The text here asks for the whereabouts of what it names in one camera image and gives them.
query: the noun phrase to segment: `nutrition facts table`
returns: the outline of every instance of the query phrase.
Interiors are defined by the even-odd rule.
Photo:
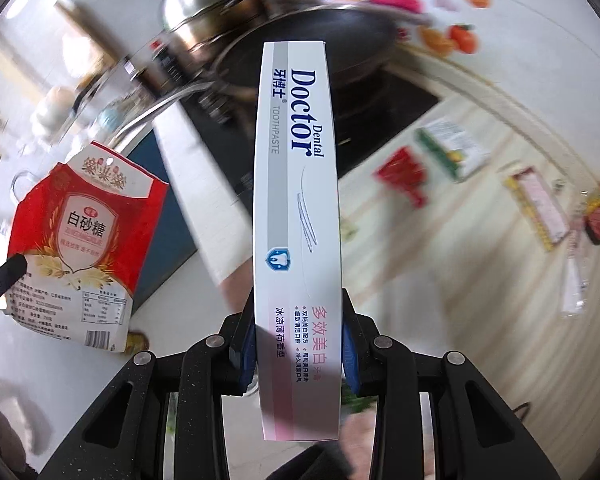
[[[94,292],[82,293],[82,320],[87,323],[121,324],[126,301]]]

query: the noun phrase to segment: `barcode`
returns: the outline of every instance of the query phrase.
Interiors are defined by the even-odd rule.
[[[87,330],[87,339],[84,341],[85,346],[91,348],[109,349],[109,335],[111,332],[101,332],[99,330]]]

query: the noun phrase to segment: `frying pan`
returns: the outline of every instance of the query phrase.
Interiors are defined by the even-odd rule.
[[[214,61],[212,76],[223,93],[255,101],[265,43],[321,40],[331,89],[342,88],[387,63],[396,38],[395,23],[387,16],[354,9],[299,10],[269,20],[229,44]]]

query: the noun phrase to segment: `red logo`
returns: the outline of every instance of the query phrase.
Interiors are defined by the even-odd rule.
[[[84,214],[89,218],[96,218],[98,216],[98,212],[93,207],[85,207]]]

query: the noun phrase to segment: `gray stripe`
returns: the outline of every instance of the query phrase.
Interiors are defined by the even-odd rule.
[[[273,67],[270,74],[272,85],[275,70],[283,70],[287,77],[289,46],[287,43],[276,43],[273,47]],[[286,92],[287,88],[279,89],[270,86],[272,92],[269,110],[269,182],[267,197],[267,225],[269,231],[269,249],[288,247],[288,205],[286,200]],[[274,91],[282,90],[283,95]],[[273,144],[278,136],[278,151]]]

